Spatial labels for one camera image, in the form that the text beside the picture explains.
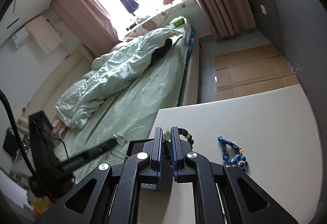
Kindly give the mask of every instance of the cardboard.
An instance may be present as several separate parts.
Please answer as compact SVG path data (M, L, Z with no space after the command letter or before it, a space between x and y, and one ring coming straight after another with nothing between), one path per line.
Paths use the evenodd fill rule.
M257 94L299 83L272 44L216 56L215 68L217 100Z

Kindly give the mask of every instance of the gray floor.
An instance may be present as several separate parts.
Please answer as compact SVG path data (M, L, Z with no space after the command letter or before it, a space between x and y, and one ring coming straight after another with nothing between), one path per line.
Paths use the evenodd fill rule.
M243 32L225 40L201 43L197 102L216 101L215 56L269 43L258 30Z

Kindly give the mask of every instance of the beaded bracelet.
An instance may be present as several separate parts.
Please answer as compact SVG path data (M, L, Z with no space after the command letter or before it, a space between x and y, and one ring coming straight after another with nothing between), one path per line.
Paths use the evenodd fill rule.
M233 162L237 166L239 166L243 171L246 171L248 169L248 162L246 161L245 156L243 156L242 149L235 144L234 142L228 141L223 139L223 137L219 136L218 141L220 142L221 149L223 151L223 163L225 164L226 162ZM229 154L227 152L226 145L231 146L233 149L236 151L236 155L234 158L229 159Z

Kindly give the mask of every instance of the wall switch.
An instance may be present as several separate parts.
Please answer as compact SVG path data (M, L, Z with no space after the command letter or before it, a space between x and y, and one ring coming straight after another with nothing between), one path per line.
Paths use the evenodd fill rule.
M260 6L261 6L261 11L262 11L262 13L265 14L265 15L267 15L267 12L266 12L266 10L265 10L265 7L264 7L263 5L260 5Z

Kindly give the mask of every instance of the silver screw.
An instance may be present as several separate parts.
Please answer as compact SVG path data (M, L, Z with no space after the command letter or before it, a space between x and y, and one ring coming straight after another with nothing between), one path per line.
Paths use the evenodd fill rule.
M137 154L137 158L140 160L145 160L148 157L148 154L145 152L140 152Z
M186 156L190 159L195 159L197 157L197 154L195 152L188 152Z
M109 164L101 163L98 168L99 168L99 170L107 170L107 169L109 169Z
M234 170L236 168L236 164L234 162L226 163L226 168L229 170Z

